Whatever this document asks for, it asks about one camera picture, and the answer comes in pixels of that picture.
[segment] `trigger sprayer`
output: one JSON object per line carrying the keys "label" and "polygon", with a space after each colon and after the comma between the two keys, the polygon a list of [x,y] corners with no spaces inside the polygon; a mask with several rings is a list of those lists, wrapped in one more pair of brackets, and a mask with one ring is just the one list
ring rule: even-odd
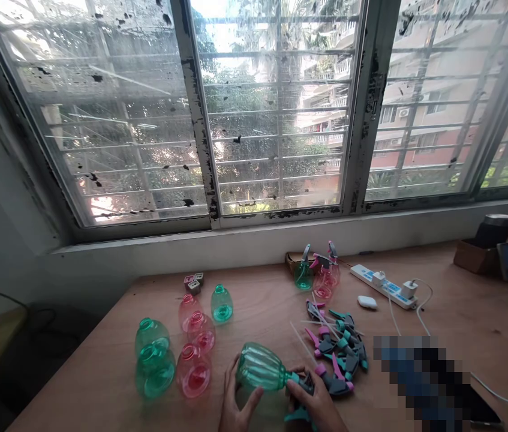
{"label": "trigger sprayer", "polygon": [[308,253],[309,244],[306,246],[306,249],[304,249],[302,260],[294,271],[294,283],[302,291],[312,289],[314,283],[314,271],[309,267]]}
{"label": "trigger sprayer", "polygon": [[[328,258],[330,258],[330,261],[334,264],[338,263],[338,252],[336,251],[336,246],[334,246],[333,241],[329,241],[328,243],[328,249],[327,249],[327,255]],[[339,266],[334,265],[330,267],[330,271],[332,272],[332,278],[335,281],[335,285],[337,286],[339,284]]]}
{"label": "trigger sprayer", "polygon": [[339,279],[336,280],[333,277],[331,267],[338,265],[330,258],[324,257],[324,255],[314,254],[314,258],[314,263],[310,268],[316,267],[318,264],[321,265],[314,280],[314,292],[319,298],[328,300],[332,297],[333,290],[339,283]]}

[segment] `spray nozzle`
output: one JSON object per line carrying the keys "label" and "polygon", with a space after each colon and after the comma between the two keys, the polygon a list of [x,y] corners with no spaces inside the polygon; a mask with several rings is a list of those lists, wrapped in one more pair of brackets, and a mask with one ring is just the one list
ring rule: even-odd
{"label": "spray nozzle", "polygon": [[306,249],[303,251],[302,262],[308,262],[309,244],[306,245]]}
{"label": "spray nozzle", "polygon": [[330,268],[330,265],[336,265],[336,263],[331,261],[330,258],[324,257],[324,255],[314,254],[314,262],[310,268],[316,267],[318,263],[321,264],[325,269]]}
{"label": "spray nozzle", "polygon": [[329,254],[330,260],[333,262],[338,261],[338,251],[336,251],[336,246],[334,246],[333,241],[329,241],[328,243],[328,250],[327,253]]}

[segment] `white cable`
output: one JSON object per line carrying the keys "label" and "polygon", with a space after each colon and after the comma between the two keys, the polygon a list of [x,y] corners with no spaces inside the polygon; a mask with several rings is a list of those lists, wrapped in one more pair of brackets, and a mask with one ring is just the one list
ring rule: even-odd
{"label": "white cable", "polygon": [[[430,294],[428,296],[428,298],[425,299],[425,301],[420,304],[418,307],[417,307],[417,310],[416,310],[416,315],[417,317],[419,318],[420,320],[420,323],[422,323],[422,326],[424,328],[424,330],[426,331],[426,333],[428,334],[428,336],[431,336],[428,328],[426,327],[426,325],[423,323],[423,320],[422,320],[422,317],[420,317],[420,309],[432,298],[432,296],[434,295],[434,289],[430,286],[429,283],[427,283],[425,280],[422,280],[422,279],[412,279],[411,280],[412,283],[414,283],[415,281],[420,281],[420,282],[423,282],[426,284],[426,286],[429,288],[430,290]],[[483,382],[482,380],[480,380],[476,374],[474,374],[473,372],[470,372],[471,376],[476,380],[478,381],[487,391],[489,391],[492,395],[494,395],[495,397],[497,397],[498,399],[501,399],[503,400],[504,402],[507,402],[508,403],[508,399],[504,398],[503,396],[501,395],[498,395],[495,391],[493,391],[490,387],[488,387],[486,385],[485,382]]]}
{"label": "white cable", "polygon": [[399,332],[398,323],[396,323],[396,319],[393,316],[393,308],[392,308],[392,299],[390,298],[390,293],[387,293],[387,300],[390,302],[390,313],[392,314],[393,324],[396,326],[396,331],[398,332],[398,336],[402,334]]}

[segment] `human hand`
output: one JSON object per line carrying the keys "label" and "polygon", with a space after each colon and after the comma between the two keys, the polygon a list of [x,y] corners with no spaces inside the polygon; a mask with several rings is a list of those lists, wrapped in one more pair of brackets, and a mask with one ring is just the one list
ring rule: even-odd
{"label": "human hand", "polygon": [[[314,383],[314,395],[306,393],[297,383],[288,380],[287,387],[291,395],[308,410],[319,432],[347,432],[347,428],[340,417],[338,410],[333,405],[330,393],[326,389],[324,381],[314,371],[300,366],[292,369],[297,374],[310,375]],[[293,402],[290,400],[290,409],[293,410]]]}
{"label": "human hand", "polygon": [[222,405],[222,417],[218,432],[247,432],[252,414],[264,394],[262,387],[256,388],[244,408],[239,410],[238,404],[236,404],[236,391],[239,389],[239,384],[236,383],[236,371],[239,358],[240,353],[231,361],[224,376],[224,404]]}

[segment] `window frame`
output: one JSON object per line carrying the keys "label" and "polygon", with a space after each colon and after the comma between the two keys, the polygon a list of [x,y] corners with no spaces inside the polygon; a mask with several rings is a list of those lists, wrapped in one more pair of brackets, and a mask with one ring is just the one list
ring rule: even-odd
{"label": "window frame", "polygon": [[[199,55],[190,0],[171,3],[172,21],[178,40],[188,99],[193,107],[191,118],[205,185],[207,215],[135,221],[109,226],[81,226],[74,214],[78,210],[71,204],[72,197],[68,196],[61,187],[60,174],[55,169],[50,169],[51,166],[56,165],[50,155],[44,151],[47,146],[36,133],[31,122],[24,120],[24,117],[31,118],[32,115],[23,98],[16,91],[16,86],[11,85],[14,82],[13,77],[9,75],[7,67],[0,66],[0,113],[11,119],[19,133],[15,139],[12,137],[12,141],[17,142],[20,152],[30,155],[32,166],[36,168],[33,180],[34,182],[37,180],[41,189],[46,191],[48,204],[53,209],[51,213],[58,215],[56,224],[69,233],[68,242],[106,241],[508,199],[508,187],[485,189],[480,187],[508,125],[507,67],[502,69],[498,78],[498,83],[503,82],[504,85],[497,85],[491,96],[491,100],[495,99],[496,103],[488,103],[482,124],[474,135],[474,140],[480,140],[480,145],[472,146],[472,162],[467,167],[464,166],[464,175],[458,182],[460,188],[467,189],[466,192],[364,201],[375,149],[376,132],[381,124],[383,92],[389,74],[396,27],[400,18],[400,2],[391,2],[382,6],[381,0],[369,2],[362,0],[360,4],[359,20],[356,22],[355,52],[361,53],[361,61],[351,60],[350,75],[353,75],[355,79],[352,79],[348,85],[348,97],[351,96],[353,103],[347,109],[350,124],[345,134],[346,146],[340,161],[341,167],[344,168],[340,174],[340,202],[334,205],[221,215],[217,202],[220,191],[215,176],[215,160],[205,109],[205,93],[201,71],[197,66]],[[0,62],[3,61],[4,51],[0,46]],[[359,76],[356,76],[357,71],[354,71],[357,65],[361,65]],[[397,115],[399,106],[396,105],[392,109]]]}

